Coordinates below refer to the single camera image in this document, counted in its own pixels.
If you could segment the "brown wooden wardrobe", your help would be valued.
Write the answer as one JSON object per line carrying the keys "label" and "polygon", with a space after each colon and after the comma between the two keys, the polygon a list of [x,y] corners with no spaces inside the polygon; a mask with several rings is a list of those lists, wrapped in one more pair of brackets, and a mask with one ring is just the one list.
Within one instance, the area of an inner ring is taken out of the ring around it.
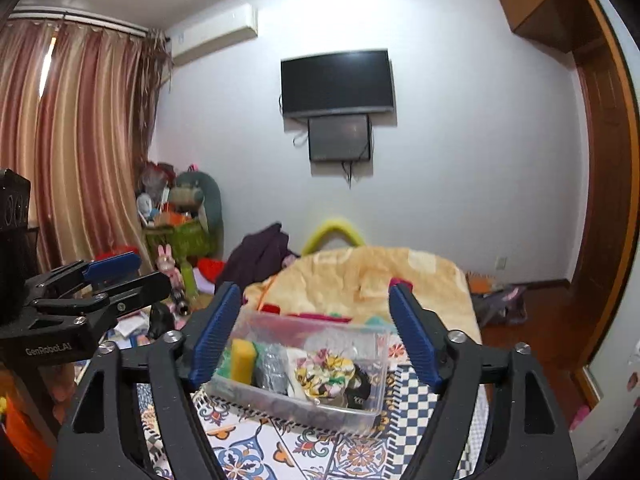
{"label": "brown wooden wardrobe", "polygon": [[586,365],[613,321],[639,235],[639,119],[614,28],[598,0],[499,0],[514,34],[573,55],[588,131],[588,198],[572,279],[598,320]]}

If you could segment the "grey plush toy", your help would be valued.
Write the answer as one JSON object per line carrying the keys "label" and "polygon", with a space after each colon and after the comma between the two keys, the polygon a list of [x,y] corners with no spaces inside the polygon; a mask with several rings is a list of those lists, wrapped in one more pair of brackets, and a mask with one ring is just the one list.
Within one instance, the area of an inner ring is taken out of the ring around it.
{"label": "grey plush toy", "polygon": [[222,234],[222,201],[216,181],[203,171],[182,172],[175,178],[168,202],[175,211],[190,214],[191,220],[201,222],[215,240],[216,249],[212,255],[216,255]]}

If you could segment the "beige patterned blanket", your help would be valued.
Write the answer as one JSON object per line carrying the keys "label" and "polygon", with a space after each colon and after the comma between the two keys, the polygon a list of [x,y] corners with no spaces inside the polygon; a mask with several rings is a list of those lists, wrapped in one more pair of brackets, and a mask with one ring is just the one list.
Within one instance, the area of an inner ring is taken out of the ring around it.
{"label": "beige patterned blanket", "polygon": [[389,323],[388,288],[394,278],[411,284],[422,308],[436,312],[447,328],[482,341],[464,273],[445,258],[409,248],[316,252],[247,286],[244,298],[254,310],[272,304],[283,314],[337,314],[359,325],[377,316]]}

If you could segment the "floral fabric scrunchie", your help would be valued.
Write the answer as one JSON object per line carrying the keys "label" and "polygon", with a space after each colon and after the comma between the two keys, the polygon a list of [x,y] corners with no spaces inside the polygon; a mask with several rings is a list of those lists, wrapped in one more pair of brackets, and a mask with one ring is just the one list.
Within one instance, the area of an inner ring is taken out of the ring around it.
{"label": "floral fabric scrunchie", "polygon": [[344,396],[349,381],[354,376],[355,363],[351,359],[328,349],[315,351],[322,367],[320,400],[336,400]]}

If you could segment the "striped pink curtain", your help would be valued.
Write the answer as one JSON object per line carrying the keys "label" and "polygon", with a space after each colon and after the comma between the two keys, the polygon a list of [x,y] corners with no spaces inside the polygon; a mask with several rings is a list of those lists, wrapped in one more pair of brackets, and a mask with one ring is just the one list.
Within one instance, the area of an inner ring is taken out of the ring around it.
{"label": "striped pink curtain", "polygon": [[152,269],[136,192],[148,162],[165,37],[40,18],[1,29],[1,165],[30,181],[41,270],[116,248]]}

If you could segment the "yellow curved foam hoop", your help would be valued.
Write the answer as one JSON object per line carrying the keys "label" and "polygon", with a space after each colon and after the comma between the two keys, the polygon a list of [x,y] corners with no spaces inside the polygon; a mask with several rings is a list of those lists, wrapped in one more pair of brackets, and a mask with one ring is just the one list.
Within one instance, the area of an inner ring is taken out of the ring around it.
{"label": "yellow curved foam hoop", "polygon": [[362,235],[349,221],[344,218],[329,218],[323,221],[320,226],[311,233],[311,236],[302,249],[302,255],[308,256],[314,252],[318,252],[320,247],[331,236],[341,237],[352,247],[360,247],[366,244]]}

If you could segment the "white drawstring pouch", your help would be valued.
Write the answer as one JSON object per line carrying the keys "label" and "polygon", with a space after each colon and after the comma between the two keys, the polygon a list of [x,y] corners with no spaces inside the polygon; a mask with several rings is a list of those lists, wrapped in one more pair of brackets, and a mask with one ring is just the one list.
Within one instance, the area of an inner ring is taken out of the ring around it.
{"label": "white drawstring pouch", "polygon": [[285,349],[288,380],[293,396],[320,403],[322,367],[314,352],[288,347]]}

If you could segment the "large wall television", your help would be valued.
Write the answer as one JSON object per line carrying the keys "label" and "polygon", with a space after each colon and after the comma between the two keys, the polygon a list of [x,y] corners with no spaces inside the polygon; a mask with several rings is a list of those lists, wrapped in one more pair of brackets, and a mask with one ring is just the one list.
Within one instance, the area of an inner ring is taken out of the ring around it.
{"label": "large wall television", "polygon": [[394,108],[386,50],[335,52],[281,62],[281,110],[287,118],[388,113]]}

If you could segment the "clear plastic storage box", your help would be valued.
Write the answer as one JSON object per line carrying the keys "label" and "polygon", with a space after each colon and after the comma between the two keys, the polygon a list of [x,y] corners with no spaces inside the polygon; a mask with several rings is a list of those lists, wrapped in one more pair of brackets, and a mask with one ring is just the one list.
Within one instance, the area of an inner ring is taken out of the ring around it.
{"label": "clear plastic storage box", "polygon": [[243,311],[210,396],[296,424],[370,434],[385,411],[383,326]]}

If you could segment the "white air conditioner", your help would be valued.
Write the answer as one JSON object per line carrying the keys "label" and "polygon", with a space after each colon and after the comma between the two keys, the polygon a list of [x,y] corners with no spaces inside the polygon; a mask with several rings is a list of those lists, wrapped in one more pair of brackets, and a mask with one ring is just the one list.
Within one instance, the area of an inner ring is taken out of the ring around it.
{"label": "white air conditioner", "polygon": [[255,39],[258,12],[248,3],[195,23],[171,37],[171,59],[177,66]]}

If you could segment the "pink bunny doll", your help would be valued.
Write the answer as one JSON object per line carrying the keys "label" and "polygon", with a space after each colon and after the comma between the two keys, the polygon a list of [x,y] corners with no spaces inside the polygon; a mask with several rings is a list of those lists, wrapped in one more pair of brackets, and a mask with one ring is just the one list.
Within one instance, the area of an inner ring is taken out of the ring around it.
{"label": "pink bunny doll", "polygon": [[156,266],[160,273],[169,278],[173,290],[183,290],[183,278],[172,256],[172,248],[169,244],[157,247]]}

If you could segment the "dark purple clothing pile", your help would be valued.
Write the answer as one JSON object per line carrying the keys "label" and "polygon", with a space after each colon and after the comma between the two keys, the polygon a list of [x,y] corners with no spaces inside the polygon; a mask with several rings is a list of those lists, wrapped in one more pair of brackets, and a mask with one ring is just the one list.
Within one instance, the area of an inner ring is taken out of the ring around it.
{"label": "dark purple clothing pile", "polygon": [[292,255],[288,249],[288,234],[282,231],[280,222],[273,223],[242,239],[232,250],[215,286],[219,288],[229,282],[244,290],[248,285],[278,274],[283,269],[284,260]]}

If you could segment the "green knitted cloth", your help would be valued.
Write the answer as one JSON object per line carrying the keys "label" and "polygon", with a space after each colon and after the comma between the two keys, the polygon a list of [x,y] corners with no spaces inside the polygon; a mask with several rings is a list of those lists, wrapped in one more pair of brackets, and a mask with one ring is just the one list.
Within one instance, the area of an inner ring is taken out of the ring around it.
{"label": "green knitted cloth", "polygon": [[224,352],[222,352],[215,374],[223,378],[231,378],[231,348],[229,346],[224,348]]}

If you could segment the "dark bag on floor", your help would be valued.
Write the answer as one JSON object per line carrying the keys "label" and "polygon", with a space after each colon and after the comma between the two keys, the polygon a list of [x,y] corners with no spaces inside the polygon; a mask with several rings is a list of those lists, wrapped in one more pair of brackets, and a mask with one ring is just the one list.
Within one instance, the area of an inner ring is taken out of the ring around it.
{"label": "dark bag on floor", "polygon": [[472,305],[478,326],[524,324],[528,319],[525,292],[525,286],[509,285],[486,294],[473,294]]}

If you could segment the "black lace fabric item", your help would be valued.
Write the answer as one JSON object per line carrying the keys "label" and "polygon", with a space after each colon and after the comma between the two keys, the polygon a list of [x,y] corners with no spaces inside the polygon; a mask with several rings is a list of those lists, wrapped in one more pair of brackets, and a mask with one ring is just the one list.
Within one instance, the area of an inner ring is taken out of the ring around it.
{"label": "black lace fabric item", "polygon": [[345,389],[346,406],[351,410],[363,410],[371,394],[369,375],[355,364],[354,376]]}

